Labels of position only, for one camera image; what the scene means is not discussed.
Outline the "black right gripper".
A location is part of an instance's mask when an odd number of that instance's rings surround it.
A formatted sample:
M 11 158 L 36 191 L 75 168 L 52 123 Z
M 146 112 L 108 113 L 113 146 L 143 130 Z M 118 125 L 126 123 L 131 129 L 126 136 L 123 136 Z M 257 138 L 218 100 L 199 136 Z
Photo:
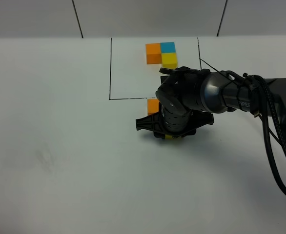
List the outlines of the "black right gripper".
M 197 129 L 205 125 L 213 125 L 214 117 L 211 113 L 188 110 L 179 116 L 169 112 L 159 103 L 159 111 L 152 115 L 136 119 L 136 130 L 151 131 L 155 138 L 165 139 L 171 135 L 173 139 L 193 136 Z

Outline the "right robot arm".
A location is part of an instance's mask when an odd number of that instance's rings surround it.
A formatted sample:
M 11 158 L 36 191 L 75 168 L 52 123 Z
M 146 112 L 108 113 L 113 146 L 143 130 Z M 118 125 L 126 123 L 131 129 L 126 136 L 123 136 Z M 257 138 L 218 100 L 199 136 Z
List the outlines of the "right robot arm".
M 161 68 L 160 73 L 158 111 L 136 120 L 137 130 L 152 131 L 157 138 L 194 135 L 198 128 L 213 124 L 214 114 L 241 110 L 259 116 L 261 102 L 266 101 L 256 76 L 188 67 Z M 265 82 L 286 141 L 286 78 Z

